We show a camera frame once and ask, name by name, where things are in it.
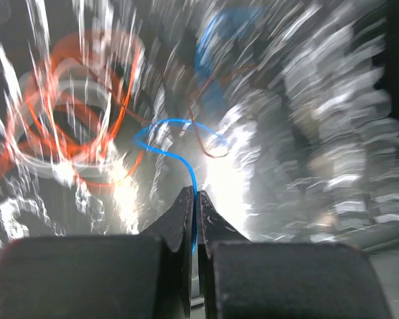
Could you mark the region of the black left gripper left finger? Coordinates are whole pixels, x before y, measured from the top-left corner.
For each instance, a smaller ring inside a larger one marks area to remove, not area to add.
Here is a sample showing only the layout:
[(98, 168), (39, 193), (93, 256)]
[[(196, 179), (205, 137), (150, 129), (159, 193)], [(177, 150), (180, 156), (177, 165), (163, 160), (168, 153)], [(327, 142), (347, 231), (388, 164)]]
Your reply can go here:
[(137, 235), (26, 237), (0, 256), (0, 318), (187, 318), (194, 191)]

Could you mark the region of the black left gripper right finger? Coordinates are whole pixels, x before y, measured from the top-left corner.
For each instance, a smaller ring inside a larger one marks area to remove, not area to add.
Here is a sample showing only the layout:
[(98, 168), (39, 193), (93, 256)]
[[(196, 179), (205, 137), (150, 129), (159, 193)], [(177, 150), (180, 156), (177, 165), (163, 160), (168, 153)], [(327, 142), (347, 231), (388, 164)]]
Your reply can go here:
[(208, 318), (390, 318), (368, 257), (342, 243), (254, 243), (196, 199)]

